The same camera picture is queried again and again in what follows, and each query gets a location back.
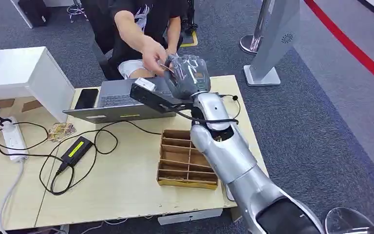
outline extension cord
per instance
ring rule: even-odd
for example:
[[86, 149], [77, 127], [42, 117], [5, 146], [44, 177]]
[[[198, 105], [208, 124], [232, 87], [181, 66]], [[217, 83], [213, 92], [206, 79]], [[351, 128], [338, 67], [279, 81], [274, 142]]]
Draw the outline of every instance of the extension cord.
[[[5, 139], [6, 147], [14, 149], [25, 149], [26, 144], [20, 131], [19, 125], [14, 125], [18, 121], [14, 117], [9, 117], [11, 122], [4, 122], [2, 128], [3, 138]], [[12, 150], [7, 149], [9, 154], [28, 154], [27, 150]], [[22, 158], [27, 158], [27, 156], [9, 156], [9, 158], [14, 162], [19, 162]]]

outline yellow label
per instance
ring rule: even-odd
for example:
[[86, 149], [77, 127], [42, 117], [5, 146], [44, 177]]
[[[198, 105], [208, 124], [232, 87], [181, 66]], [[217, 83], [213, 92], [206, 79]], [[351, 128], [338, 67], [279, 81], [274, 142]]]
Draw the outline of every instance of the yellow label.
[[140, 115], [127, 115], [127, 116], [120, 116], [120, 118], [124, 118], [124, 117], [135, 117], [135, 116], [140, 116]]
[[82, 146], [84, 144], [84, 142], [83, 141], [81, 141], [76, 147], [75, 147], [75, 149], [73, 149], [72, 151], [71, 151], [71, 153], [68, 155], [68, 157], [72, 157], [72, 156], [74, 156], [74, 154], [76, 153], [76, 151]]

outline white shorts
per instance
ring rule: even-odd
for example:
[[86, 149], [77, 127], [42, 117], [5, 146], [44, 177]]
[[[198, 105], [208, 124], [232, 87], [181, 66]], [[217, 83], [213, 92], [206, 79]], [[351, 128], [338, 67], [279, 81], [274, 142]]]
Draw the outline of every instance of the white shorts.
[[134, 71], [141, 68], [145, 69], [145, 67], [143, 66], [143, 61], [141, 59], [128, 60], [118, 65], [118, 71], [121, 73], [124, 79], [129, 79], [130, 75]]

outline white cable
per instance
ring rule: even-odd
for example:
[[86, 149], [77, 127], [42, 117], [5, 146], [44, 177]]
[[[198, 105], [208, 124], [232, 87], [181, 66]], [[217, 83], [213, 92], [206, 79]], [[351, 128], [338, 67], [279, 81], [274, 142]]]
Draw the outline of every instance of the white cable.
[[108, 222], [108, 221], [106, 221], [106, 220], [104, 220], [104, 222], [106, 222], [107, 224], [110, 224], [110, 225], [118, 225], [118, 224], [122, 224], [122, 223], [124, 223], [125, 221], [127, 221], [128, 219], [126, 218], [126, 219], [124, 219], [123, 221], [121, 221], [121, 222], [118, 222], [118, 223], [110, 223], [110, 222]]
[[122, 223], [124, 223], [125, 221], [127, 221], [127, 218], [124, 219], [124, 220], [121, 221], [121, 222], [118, 222], [118, 223], [110, 223], [110, 222], [104, 220], [104, 221], [101, 222], [100, 225], [98, 225], [98, 226], [96, 226], [96, 227], [93, 227], [93, 228], [89, 228], [89, 229], [87, 229], [87, 230], [81, 232], [81, 234], [85, 234], [85, 233], [87, 233], [87, 232], [89, 232], [89, 231], [91, 231], [91, 230], [94, 230], [94, 229], [97, 229], [97, 228], [102, 227], [102, 225], [104, 224], [104, 222], [107, 223], [107, 224], [109, 224], [109, 225], [118, 225], [118, 224], [122, 224]]
[[43, 232], [47, 232], [47, 231], [56, 231], [57, 233], [66, 233], [64, 230], [60, 230], [60, 229], [56, 229], [56, 228], [47, 228], [47, 229], [39, 230], [39, 231], [36, 231], [36, 232], [31, 232], [31, 233], [28, 233], [28, 234], [39, 234], [39, 233], [43, 233]]
[[81, 232], [81, 234], [85, 234], [86, 232], [89, 232], [89, 231], [91, 231], [91, 230], [94, 230], [94, 229], [100, 228], [100, 227], [102, 227], [103, 224], [104, 224], [104, 222], [101, 222], [100, 225], [98, 225], [98, 226], [96, 226], [96, 227], [93, 227], [93, 228], [89, 228], [89, 229], [87, 229], [87, 230]]
[[21, 159], [19, 161], [20, 163], [20, 169], [19, 169], [19, 173], [18, 173], [18, 176], [15, 180], [15, 183], [9, 188], [8, 192], [6, 193], [3, 201], [2, 201], [2, 205], [0, 206], [0, 232], [2, 232], [3, 234], [8, 234], [6, 231], [5, 231], [5, 228], [3, 228], [3, 221], [2, 221], [2, 215], [3, 215], [3, 210], [5, 208], [5, 204], [6, 202], [8, 201], [9, 197], [11, 196], [12, 194], [12, 191], [14, 190], [15, 186], [18, 184], [19, 182], [19, 179], [20, 177], [22, 176], [22, 173], [23, 173], [23, 166], [24, 166], [24, 159]]

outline human arm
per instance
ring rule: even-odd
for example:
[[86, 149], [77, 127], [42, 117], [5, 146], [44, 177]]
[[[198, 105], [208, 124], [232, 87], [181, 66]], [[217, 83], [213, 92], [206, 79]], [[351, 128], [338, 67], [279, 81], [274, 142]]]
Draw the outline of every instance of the human arm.
[[168, 37], [168, 54], [175, 54], [177, 53], [177, 44], [178, 40], [180, 39], [181, 33], [181, 19], [180, 17], [170, 18], [168, 29], [167, 29], [167, 37]]
[[144, 67], [156, 74], [163, 72], [158, 60], [164, 63], [167, 59], [166, 51], [161, 44], [151, 37], [144, 35], [141, 28], [135, 23], [134, 14], [127, 10], [118, 11], [114, 15], [121, 39], [132, 49], [143, 55]]

